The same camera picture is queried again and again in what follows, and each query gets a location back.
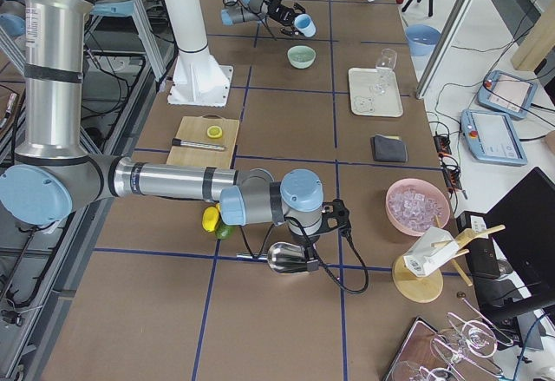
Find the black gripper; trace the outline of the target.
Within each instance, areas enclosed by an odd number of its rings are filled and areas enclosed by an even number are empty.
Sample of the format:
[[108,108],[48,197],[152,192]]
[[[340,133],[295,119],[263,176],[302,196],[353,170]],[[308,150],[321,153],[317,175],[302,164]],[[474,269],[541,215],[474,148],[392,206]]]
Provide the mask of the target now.
[[[322,221],[318,234],[322,235],[333,231],[338,231],[344,238],[350,236],[349,209],[341,199],[334,199],[333,201],[325,201],[323,203]],[[309,273],[318,270],[318,258],[313,245],[309,244],[304,247],[304,259]]]
[[302,33],[293,26],[296,16],[306,13],[306,9],[300,3],[294,3],[293,7],[288,7],[283,4],[283,0],[264,0],[264,4],[266,5],[266,15],[283,26],[280,29],[283,35],[302,35]]

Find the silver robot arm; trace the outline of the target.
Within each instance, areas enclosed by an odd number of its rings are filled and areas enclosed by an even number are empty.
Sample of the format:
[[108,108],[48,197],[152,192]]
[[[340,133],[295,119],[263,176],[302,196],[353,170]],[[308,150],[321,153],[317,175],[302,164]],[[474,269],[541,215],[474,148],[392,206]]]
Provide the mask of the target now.
[[261,23],[273,39],[267,20],[271,19],[280,26],[280,32],[286,36],[313,37],[316,26],[306,9],[300,3],[286,6],[283,0],[222,0],[221,20],[230,26],[239,23]]
[[134,0],[24,0],[26,23],[26,132],[15,163],[1,178],[1,202],[22,222],[47,226],[98,200],[131,194],[219,203],[223,224],[286,224],[291,243],[267,254],[279,273],[323,266],[319,236],[351,235],[341,200],[325,201],[318,176],[296,169],[281,181],[263,169],[140,163],[91,154],[80,143],[83,47],[93,12],[131,14]]

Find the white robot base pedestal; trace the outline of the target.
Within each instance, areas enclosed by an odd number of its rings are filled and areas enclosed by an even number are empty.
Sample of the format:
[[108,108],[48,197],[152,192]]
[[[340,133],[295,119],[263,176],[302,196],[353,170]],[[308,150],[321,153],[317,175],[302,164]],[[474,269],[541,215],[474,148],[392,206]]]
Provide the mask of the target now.
[[165,0],[178,49],[168,102],[224,107],[233,67],[220,65],[209,50],[200,0]]

